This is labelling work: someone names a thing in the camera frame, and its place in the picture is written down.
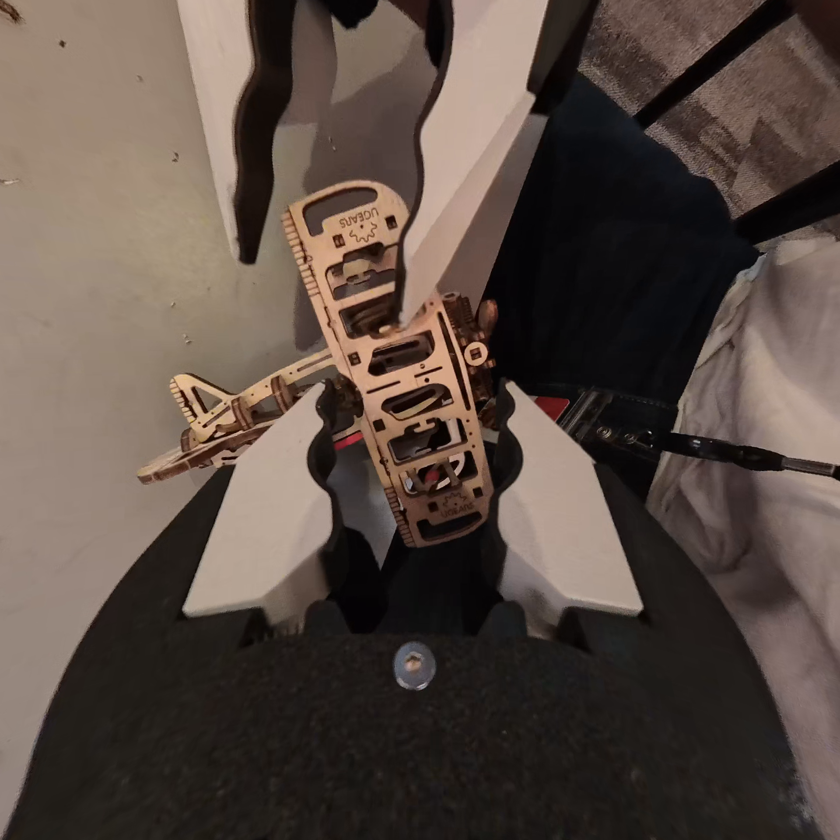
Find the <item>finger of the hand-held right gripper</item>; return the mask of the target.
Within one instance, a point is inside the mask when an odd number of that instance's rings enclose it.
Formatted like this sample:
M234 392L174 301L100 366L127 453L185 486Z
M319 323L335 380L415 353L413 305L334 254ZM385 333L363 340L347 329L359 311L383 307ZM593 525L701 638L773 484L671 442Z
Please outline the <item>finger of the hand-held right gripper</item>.
M443 279L536 100L529 77L550 2L439 6L442 54L414 132L418 187L398 246L401 327Z
M333 16L316 1L176 2L232 255L257 261L281 125L317 123L338 72Z

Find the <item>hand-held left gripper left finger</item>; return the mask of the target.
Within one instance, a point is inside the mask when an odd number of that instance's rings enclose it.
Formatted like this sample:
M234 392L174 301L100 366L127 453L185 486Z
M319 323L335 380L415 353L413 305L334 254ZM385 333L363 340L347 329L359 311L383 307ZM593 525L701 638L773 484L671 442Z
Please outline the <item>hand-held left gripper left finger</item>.
M237 461L183 603L186 617L249 609L300 621L341 572L328 554L342 527L329 477L336 464L335 391L315 384Z

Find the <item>grey desk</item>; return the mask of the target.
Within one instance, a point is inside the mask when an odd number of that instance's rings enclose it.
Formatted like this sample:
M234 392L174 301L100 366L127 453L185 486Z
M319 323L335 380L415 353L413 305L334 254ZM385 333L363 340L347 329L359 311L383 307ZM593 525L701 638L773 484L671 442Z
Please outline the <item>grey desk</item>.
M279 215L344 178L413 191L424 39L382 3L333 32L332 93L290 108L254 266L232 255L176 2L2 12L2 829L113 588L201 470L136 471L183 428L180 372L239 389L314 344Z

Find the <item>wooden biplane model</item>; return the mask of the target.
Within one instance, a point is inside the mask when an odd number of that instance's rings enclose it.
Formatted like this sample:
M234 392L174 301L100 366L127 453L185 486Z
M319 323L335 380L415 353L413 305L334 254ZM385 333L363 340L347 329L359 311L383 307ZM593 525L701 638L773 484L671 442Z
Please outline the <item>wooden biplane model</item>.
M194 374L170 391L187 423L177 447L138 471L144 485L233 463L302 399L318 375L335 394L336 448L363 439L410 548L458 539L487 520L494 492L482 411L498 309L429 293L410 324L388 325L408 209L390 187L344 182L288 207L282 226L326 342L241 392Z

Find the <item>white cloth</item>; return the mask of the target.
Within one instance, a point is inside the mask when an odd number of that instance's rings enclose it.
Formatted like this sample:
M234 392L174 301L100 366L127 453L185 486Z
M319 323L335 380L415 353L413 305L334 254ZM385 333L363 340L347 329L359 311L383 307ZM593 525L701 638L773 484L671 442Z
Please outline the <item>white cloth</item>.
M836 240L782 241L737 275L678 406L678 433L838 465ZM739 625L838 838L838 481L666 455L647 509Z

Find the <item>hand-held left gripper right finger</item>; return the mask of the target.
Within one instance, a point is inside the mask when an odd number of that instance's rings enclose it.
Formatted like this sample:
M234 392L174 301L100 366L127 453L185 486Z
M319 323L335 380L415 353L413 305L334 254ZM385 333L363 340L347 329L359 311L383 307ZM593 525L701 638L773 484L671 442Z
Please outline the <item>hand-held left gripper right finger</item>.
M504 381L497 404L497 454L512 455L495 496L500 595L522 608L528 634L554 634L572 607L638 617L644 605L593 459L518 385Z

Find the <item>black chair leg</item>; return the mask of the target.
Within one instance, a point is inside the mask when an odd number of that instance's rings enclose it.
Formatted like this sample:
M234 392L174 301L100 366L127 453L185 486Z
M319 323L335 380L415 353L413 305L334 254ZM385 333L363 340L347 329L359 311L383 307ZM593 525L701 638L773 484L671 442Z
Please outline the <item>black chair leg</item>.
M750 16L639 109L634 115L636 123L644 130L649 128L792 15L793 8L787 1L762 2Z
M839 214L839 161L805 178L734 221L752 245L821 223Z

